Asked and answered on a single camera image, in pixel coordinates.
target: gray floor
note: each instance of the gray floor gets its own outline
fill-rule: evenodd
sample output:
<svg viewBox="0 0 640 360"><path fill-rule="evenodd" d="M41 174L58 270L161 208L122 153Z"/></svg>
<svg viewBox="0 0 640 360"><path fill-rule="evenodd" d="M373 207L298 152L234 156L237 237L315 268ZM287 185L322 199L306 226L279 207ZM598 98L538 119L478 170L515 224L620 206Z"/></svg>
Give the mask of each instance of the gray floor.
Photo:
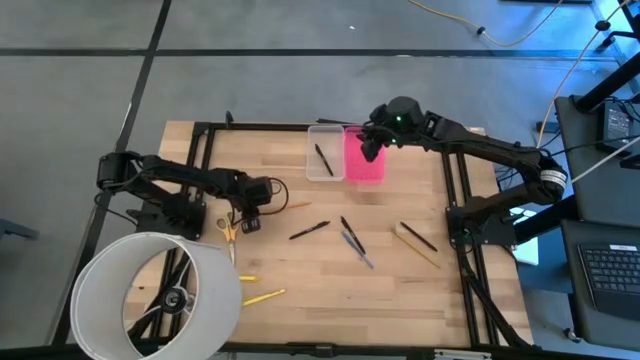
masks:
<svg viewBox="0 0 640 360"><path fill-rule="evenodd" d="M526 33L550 10L499 0L429 3L472 17L504 41ZM146 47L160 6L160 0L6 0L0 3L0 47ZM580 50L594 22L590 7L563 6L517 49ZM403 0L174 1L160 47L494 48L468 28ZM97 193L97 159L113 148L141 64L137 57L0 57L0 218L41 231L36 242L0 241L0 348L48 341ZM571 64L437 57L157 58L129 149L155 153L167 120L219 121L230 110L242 122L361 122L397 95L531 145L532 125ZM584 93L616 68L611 60L587 59L562 93ZM128 195L112 204L116 210L136 206ZM99 247L132 230L108 216ZM566 341L557 332L566 321L550 328L544 320L558 319L554 311L566 313L566 303L540 294L526 291L539 345L634 356Z"/></svg>

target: cable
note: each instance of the cable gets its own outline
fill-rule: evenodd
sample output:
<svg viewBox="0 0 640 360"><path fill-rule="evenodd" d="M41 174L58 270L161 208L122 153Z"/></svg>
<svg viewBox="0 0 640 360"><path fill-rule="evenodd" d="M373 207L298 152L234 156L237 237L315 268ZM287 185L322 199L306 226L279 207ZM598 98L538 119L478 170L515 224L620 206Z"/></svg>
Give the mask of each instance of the cable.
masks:
<svg viewBox="0 0 640 360"><path fill-rule="evenodd" d="M280 179L269 178L269 180L275 181L277 183L280 183L280 186L282 186L282 188L284 189L284 203L282 204L282 207L280 209L275 210L275 211L271 211L271 212L262 213L261 215L274 215L274 214L277 214L277 213L281 212L282 210L284 210L287 207L287 205L289 204L289 188L287 188L287 185L285 185L284 182L282 182L282 180L280 180Z"/></svg>
<svg viewBox="0 0 640 360"><path fill-rule="evenodd" d="M287 185L284 184L284 182L280 179L277 178L269 178L269 180L271 180L271 182L276 182L278 183L278 185L280 185L280 190L278 192L275 192L273 194L279 194L282 192L282 189L284 189L284 203L282 204L282 207L280 207L278 210L274 210L271 212L266 212L266 213L261 213L260 215L274 215L277 214L279 212L281 212L282 210L284 210L287 205L289 205L289 188L287 188ZM239 223L241 223L244 219L239 219L239 220L235 220L236 218L236 209L233 207L233 205L231 205L231 226L236 226Z"/></svg>
<svg viewBox="0 0 640 360"><path fill-rule="evenodd" d="M556 156L556 155L559 155L559 154L562 154L562 153L565 153L565 152L569 152L571 150L575 150L575 149L579 149L579 148L583 148L583 147L587 147L587 146L593 146L593 145L597 145L597 144L604 144L604 143L614 142L614 141L619 141L619 140L631 140L631 139L636 139L638 137L640 137L640 135L631 135L631 136L625 136L625 137L620 137L620 138L615 138L615 139L598 140L598 141L590 142L590 143L587 143L587 144L571 146L571 147L568 147L568 148L566 148L564 150L556 151L553 154L551 154L551 156Z"/></svg>
<svg viewBox="0 0 640 360"><path fill-rule="evenodd" d="M487 34L486 28L484 26L480 26L480 25L478 25L476 23L473 23L473 22L471 22L471 21L469 21L469 20L467 20L467 19L465 19L463 17L460 17L460 16L455 16L455 15L447 14L447 13L444 13L444 12L441 12L441 11L437 11L437 10L428 8L428 7L422 5L421 3L417 2L417 1L409 0L409 2L412 3L413 5L418 6L418 7L422 8L422 9L424 9L424 10L427 10L428 12L430 12L432 14L436 14L438 16L443 16L443 17L446 17L446 18L449 18L449 19L452 19L452 20L456 20L456 21L460 21L460 22L463 22L465 24L469 24L469 25L473 26L474 28L476 28L478 35L484 35L487 38L487 40L491 41L492 43L494 43L495 45L500 46L500 47L511 47L511 46L514 46L514 45L518 45L521 42L527 40L531 35L533 35L536 31L538 31L538 29L542 26L542 24L544 24L551 17L551 15L553 15L553 13L556 10L558 10L558 8L560 7L560 5L562 4L563 1L564 0L559 0L558 3L556 3L556 6L553 8L553 10L551 10L551 12L544 19L542 19L542 21L538 25L536 25L536 27L534 27L533 30L529 31L529 33L527 33L527 35L525 35L523 38L521 38L520 40L511 42L511 43L501 43L501 42L496 41L489 34Z"/></svg>
<svg viewBox="0 0 640 360"><path fill-rule="evenodd" d="M558 136L560 136L560 131L558 131L556 133L556 135L554 137L551 138L551 140L547 141L544 145L542 145L540 148L545 148L547 146L549 146L549 144L551 144L555 139L558 138Z"/></svg>
<svg viewBox="0 0 640 360"><path fill-rule="evenodd" d="M629 146L637 143L638 141L640 141L640 135L636 136L636 138L629 142L628 144L626 144L625 146L621 147L620 149L612 152L611 154L609 154L609 156L607 156L606 158L598 161L595 165L593 165L592 167L588 168L587 170L585 170L582 174L576 176L573 180L571 180L571 184L575 184L578 180L582 179L583 177L587 176L590 172L592 172L593 170L597 169L600 165L604 164L605 162L609 161L609 159L613 158L614 156L618 155L620 152L622 152L624 149L628 148Z"/></svg>
<svg viewBox="0 0 640 360"><path fill-rule="evenodd" d="M104 194L104 192L98 193L98 195L93 197L93 203L96 204L97 207L99 207L99 208L103 209L104 211L106 211L106 212L108 212L110 214L113 214L113 215L115 215L115 216L117 216L119 218L125 219L128 222L132 223L133 226L138 227L138 223L133 221L133 220L131 220L129 217L124 216L124 215L120 214L119 212L113 211L113 210L109 209L108 207L102 206L100 203L98 203L98 198L100 196L102 196L102 194Z"/></svg>
<svg viewBox="0 0 640 360"><path fill-rule="evenodd" d="M617 13L618 10L620 10L620 8L627 5L630 1L631 0L624 0L622 3L620 3L618 7L615 10L613 10L613 12L604 21L609 22L609 20L613 17L613 15L615 15L615 13ZM547 113L544 115L544 120L542 120L542 126L540 127L540 135L538 135L538 143L536 147L540 147L540 143L542 143L542 134L544 133L544 127L547 125L547 120L549 120L549 115L551 114L551 109L553 108L553 102L558 97L558 94L560 94L560 90L562 90L564 83L567 82L567 79L569 79L569 76L571 76L571 73L573 73L573 70L575 70L578 64L580 63L580 61L582 61L582 58L584 57L584 54L587 52L587 49L589 49L589 46L591 46L591 43L596 39L596 37L598 37L598 34L600 34L600 30L596 30L595 34L593 34L593 36L591 37L587 45L584 47L584 49L582 49L582 52L580 53L580 56L578 56L578 59L576 60L575 63L573 63L573 65L567 72L567 75L565 75L564 79L562 79L562 82L560 82L560 86L558 86L558 89L553 94L553 97L551 98L551 102L549 103L549 107L547 108Z"/></svg>

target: scissors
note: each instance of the scissors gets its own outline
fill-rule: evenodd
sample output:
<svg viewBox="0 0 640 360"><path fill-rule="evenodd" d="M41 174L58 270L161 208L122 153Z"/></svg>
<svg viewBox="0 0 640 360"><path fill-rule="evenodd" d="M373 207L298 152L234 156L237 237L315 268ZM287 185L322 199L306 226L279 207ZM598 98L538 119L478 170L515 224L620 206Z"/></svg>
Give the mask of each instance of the scissors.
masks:
<svg viewBox="0 0 640 360"><path fill-rule="evenodd" d="M229 243L229 255L231 256L231 263L236 264L236 231L238 226L233 227L229 213L225 217L221 217L216 220L216 227L220 230Z"/></svg>

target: wooden tabletop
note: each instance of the wooden tabletop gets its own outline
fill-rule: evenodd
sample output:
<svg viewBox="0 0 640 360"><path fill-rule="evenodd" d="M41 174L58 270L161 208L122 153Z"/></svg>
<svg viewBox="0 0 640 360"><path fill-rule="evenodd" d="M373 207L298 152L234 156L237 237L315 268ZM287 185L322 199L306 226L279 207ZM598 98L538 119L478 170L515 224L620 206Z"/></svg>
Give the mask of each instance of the wooden tabletop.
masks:
<svg viewBox="0 0 640 360"><path fill-rule="evenodd" d="M193 124L168 122L160 156L186 162ZM236 268L241 275L259 277L257 283L243 283L243 296L281 288L287 292L244 307L229 340L469 346L460 273L455 252L448 244L441 155L425 153L419 147L389 148L382 184L311 182L305 177L306 139L306 132L297 131L216 131L210 168L236 168L249 176L276 177L289 188L290 203L312 202L261 216L262 229L256 233L238 232ZM201 163L203 147L196 164ZM457 179L455 157L452 162ZM497 191L489 162L468 156L467 166L474 195L488 196ZM164 186L169 191L178 190L176 185ZM457 187L457 194L461 194L459 183ZM212 197L206 197L206 201L207 222L200 241L227 251L214 221L230 211L229 203ZM274 195L263 210L277 209L282 202L282 194ZM375 269L360 261L343 239L341 215L357 234ZM324 220L331 224L288 240L292 234ZM415 243L426 253L431 252L440 268L392 235L390 230L399 220L438 248L435 253ZM532 341L513 258L500 247L483 249L493 300L520 336ZM125 321L136 320L156 295L162 263L163 257L156 257L134 280ZM475 302L481 339L486 342L481 306L477 299Z"/></svg>

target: white cable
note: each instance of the white cable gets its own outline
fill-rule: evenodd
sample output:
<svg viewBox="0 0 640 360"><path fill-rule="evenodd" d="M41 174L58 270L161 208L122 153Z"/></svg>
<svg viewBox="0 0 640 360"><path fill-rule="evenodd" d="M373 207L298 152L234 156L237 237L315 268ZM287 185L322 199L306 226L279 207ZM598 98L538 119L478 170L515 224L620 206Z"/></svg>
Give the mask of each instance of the white cable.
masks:
<svg viewBox="0 0 640 360"><path fill-rule="evenodd" d="M618 155L621 151L624 151L624 149L628 148L629 146L637 143L638 141L640 141L640 137L637 137L635 139L633 139L633 141L629 142L628 144L626 144L625 146L621 147L620 149L612 152L611 154L609 154L609 156L607 156L606 158L598 161L595 165L593 165L592 167L590 167L589 169L587 169L585 172L583 172L582 174L576 176L573 180L571 180L571 183L574 184L576 181L582 179L583 177L587 176L590 172L592 172L593 170L595 170L596 168L598 168L600 165L604 164L605 162L609 161L609 159L611 159L612 157Z"/></svg>
<svg viewBox="0 0 640 360"><path fill-rule="evenodd" d="M534 27L534 28L533 28L533 30L529 31L529 33L527 33L527 35L523 36L522 38L520 38L520 39L518 39L518 40L516 40L516 41L514 41L514 42L510 42L510 43L501 43L501 42L499 42L499 41L496 41L496 39L494 39L493 37L491 37L491 35L489 35L489 34L487 33L487 31L486 31L486 30L482 31L482 32L480 33L480 35L485 36L485 37L487 38L487 40L491 41L492 43L494 43L495 45L500 46L500 47L512 47L512 46L518 45L518 44L520 44L521 42L523 42L523 41L527 40L527 39L528 39L531 35L533 35L536 31L538 31L538 29L542 26L542 24L544 24L547 20L549 20L549 18L551 17L551 15L553 15L553 13L554 13L554 12L556 12L556 10L558 10L558 8L560 7L560 5L562 5L562 2L563 2L563 1L564 1L564 0L559 0L559 1L556 3L556 6L553 8L553 10L551 10L551 12L549 12L549 14L547 14L547 16L546 16L544 19L542 19L542 21L540 21L540 23L538 23L538 25L536 25L536 27ZM456 21L459 21L459 22L462 22L462 23L465 23L465 24L471 25L472 27L474 27L474 28L475 28L476 30L478 30L478 31L479 31L480 29L485 29L485 27L484 27L484 26L480 26L480 25L478 25L478 24L476 24L476 23L474 23L474 22L472 22L472 21L470 21L470 20L468 20L468 19L463 18L462 16L456 16L456 15L453 15L453 14L448 14L448 13L445 13L445 12L442 12L442 11L438 11L438 10L432 9L432 8L427 7L427 6L425 6L425 5L423 5L423 4L419 3L419 2L417 2L417 1L415 1L415 0L409 0L409 2L410 2L410 3L412 3L412 4L413 4L413 5L415 5L415 6L418 6L418 7L422 8L422 9L424 9L424 10L426 10L426 11L428 11L428 12L432 13L432 14L436 14L436 15L438 15L438 16L446 17L446 18L449 18L449 19L452 19L452 20L456 20Z"/></svg>
<svg viewBox="0 0 640 360"><path fill-rule="evenodd" d="M620 5L618 5L618 7L615 10L613 10L611 15L609 15L605 19L605 21L609 21L613 17L613 15L615 15L615 13L618 12L618 10L620 10L623 6L627 5L629 2L631 2L631 0L625 0L622 3L620 3ZM551 109L553 108L553 102L556 100L556 97L558 97L558 94L560 93L560 90L562 90L564 83L567 82L567 79L569 78L571 73L573 73L573 70L575 70L575 68L578 66L578 64L584 57L584 54L587 52L587 49L589 49L589 46L591 46L591 43L593 42L593 40L596 39L598 34L600 34L600 30L596 30L596 33L593 34L593 36L591 37L591 40L589 40L589 42L584 47L584 49L582 49L580 56L578 56L578 59L576 60L576 62L573 64L573 66L571 66L571 68L569 69L569 72L567 72L567 75L565 75L564 79L562 79L562 82L560 83L560 86L558 86L558 89L556 90L555 94L553 94L553 97L551 98L551 102L549 103L549 107L547 108L547 113L544 116L544 120L542 120L542 126L540 127L540 134L538 135L538 143L536 147L539 148L540 144L542 143L542 134L544 134L544 127L547 125L547 120L549 120L549 115L551 114Z"/></svg>

